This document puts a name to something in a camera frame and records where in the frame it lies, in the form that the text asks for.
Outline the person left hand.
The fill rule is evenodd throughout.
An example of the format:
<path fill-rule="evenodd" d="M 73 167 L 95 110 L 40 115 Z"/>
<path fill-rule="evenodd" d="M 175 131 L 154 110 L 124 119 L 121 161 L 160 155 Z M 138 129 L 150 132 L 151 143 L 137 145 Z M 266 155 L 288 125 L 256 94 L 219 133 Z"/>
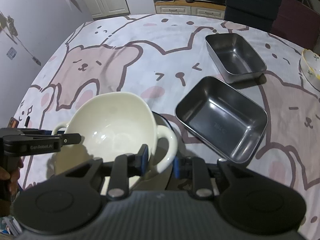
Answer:
<path fill-rule="evenodd" d="M 18 159 L 17 166 L 12 172 L 1 167 L 1 200 L 10 201 L 11 196 L 16 194 L 21 168 L 23 168 L 21 158 Z"/>

